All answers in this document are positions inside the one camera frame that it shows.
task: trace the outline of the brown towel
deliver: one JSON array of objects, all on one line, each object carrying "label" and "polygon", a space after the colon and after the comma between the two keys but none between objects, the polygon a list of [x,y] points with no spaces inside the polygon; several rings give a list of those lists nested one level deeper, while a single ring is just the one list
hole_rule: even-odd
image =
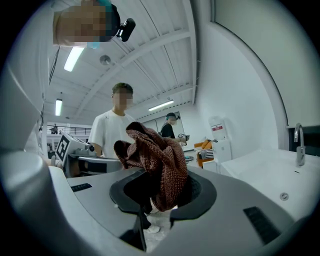
[{"label": "brown towel", "polygon": [[119,140],[114,144],[114,151],[124,169],[144,168],[156,189],[151,196],[155,207],[162,212],[172,209],[178,204],[188,177],[181,146],[139,122],[132,122],[125,130],[135,143]]}]

